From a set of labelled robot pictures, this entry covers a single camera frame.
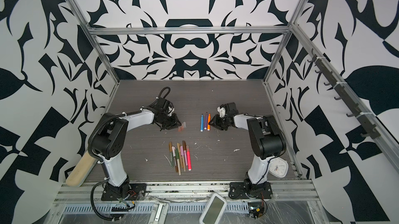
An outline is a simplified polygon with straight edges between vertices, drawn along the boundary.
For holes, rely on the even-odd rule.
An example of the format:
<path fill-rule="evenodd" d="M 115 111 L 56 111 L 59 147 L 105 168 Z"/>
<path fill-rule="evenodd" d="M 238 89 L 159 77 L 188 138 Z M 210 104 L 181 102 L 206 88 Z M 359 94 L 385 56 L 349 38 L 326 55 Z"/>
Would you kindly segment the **blue marker pen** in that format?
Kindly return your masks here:
<path fill-rule="evenodd" d="M 203 132 L 204 131 L 204 115 L 201 114 L 201 125 L 200 125 L 200 131 Z"/>

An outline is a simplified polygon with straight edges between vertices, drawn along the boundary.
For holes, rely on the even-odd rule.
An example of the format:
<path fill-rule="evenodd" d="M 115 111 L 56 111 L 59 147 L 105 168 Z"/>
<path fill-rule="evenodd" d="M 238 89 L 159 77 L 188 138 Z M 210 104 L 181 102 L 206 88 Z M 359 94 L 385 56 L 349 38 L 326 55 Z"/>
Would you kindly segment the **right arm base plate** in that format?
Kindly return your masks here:
<path fill-rule="evenodd" d="M 229 185 L 231 199 L 271 199 L 273 191 L 268 182 L 252 184 L 250 181 L 231 182 Z"/>

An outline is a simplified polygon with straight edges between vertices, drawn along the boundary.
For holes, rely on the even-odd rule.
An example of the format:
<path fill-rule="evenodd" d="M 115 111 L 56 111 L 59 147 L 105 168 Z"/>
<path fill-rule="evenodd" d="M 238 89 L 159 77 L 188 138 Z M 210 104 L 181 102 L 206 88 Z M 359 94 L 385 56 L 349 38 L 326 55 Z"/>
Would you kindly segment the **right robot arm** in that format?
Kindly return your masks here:
<path fill-rule="evenodd" d="M 234 102 L 222 104 L 218 113 L 208 120 L 209 126 L 227 131 L 228 128 L 245 129 L 254 159 L 247 172 L 250 186 L 265 183 L 268 174 L 276 178 L 284 178 L 288 173 L 288 162 L 281 158 L 287 144 L 276 119 L 272 115 L 256 116 L 240 113 Z"/>

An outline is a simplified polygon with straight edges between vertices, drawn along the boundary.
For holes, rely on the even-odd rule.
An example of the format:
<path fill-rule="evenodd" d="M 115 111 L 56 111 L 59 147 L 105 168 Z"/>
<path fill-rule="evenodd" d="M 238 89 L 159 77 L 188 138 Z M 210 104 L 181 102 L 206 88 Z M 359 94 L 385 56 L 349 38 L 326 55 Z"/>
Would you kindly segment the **pink-red marker pen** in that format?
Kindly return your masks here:
<path fill-rule="evenodd" d="M 186 146 L 186 152 L 187 152 L 186 158 L 187 158 L 188 170 L 192 171 L 191 154 L 189 146 Z"/>

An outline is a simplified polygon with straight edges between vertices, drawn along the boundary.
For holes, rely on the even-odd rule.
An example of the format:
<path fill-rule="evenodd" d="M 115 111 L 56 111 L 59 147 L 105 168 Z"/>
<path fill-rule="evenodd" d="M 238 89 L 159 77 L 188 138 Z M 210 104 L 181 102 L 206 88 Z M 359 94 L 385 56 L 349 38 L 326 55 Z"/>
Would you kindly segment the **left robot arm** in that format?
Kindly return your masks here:
<path fill-rule="evenodd" d="M 101 117 L 89 138 L 87 150 L 91 157 L 102 164 L 108 184 L 121 187 L 129 181 L 121 158 L 126 134 L 130 130 L 151 124 L 157 125 L 161 130 L 181 126 L 172 102 L 157 98 L 155 103 L 139 111 L 106 113 Z"/>

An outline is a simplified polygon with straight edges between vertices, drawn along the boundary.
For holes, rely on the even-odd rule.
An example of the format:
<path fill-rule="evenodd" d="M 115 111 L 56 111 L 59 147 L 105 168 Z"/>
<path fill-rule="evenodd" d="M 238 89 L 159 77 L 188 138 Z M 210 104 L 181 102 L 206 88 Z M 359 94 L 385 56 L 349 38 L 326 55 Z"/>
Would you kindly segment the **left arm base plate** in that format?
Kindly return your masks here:
<path fill-rule="evenodd" d="M 135 201 L 146 195 L 146 183 L 125 183 L 120 187 L 113 186 L 109 183 L 105 184 L 102 201 L 117 201 L 122 198 L 126 201 Z"/>

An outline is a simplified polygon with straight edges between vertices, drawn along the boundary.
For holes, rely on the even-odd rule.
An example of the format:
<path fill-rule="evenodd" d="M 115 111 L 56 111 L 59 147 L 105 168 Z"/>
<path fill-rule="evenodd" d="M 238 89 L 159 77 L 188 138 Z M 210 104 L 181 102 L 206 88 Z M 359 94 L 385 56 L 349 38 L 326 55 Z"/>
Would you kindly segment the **purple marker pen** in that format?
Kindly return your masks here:
<path fill-rule="evenodd" d="M 204 131 L 208 130 L 208 113 L 204 115 Z"/>

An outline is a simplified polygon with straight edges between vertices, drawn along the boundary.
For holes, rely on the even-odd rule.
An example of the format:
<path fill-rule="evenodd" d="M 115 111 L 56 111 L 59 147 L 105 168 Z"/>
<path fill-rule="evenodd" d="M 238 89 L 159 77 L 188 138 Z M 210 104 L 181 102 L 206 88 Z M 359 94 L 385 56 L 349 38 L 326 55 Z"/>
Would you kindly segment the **orange marker pen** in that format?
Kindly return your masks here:
<path fill-rule="evenodd" d="M 211 130 L 210 121 L 211 121 L 211 114 L 209 113 L 207 118 L 207 131 Z"/>

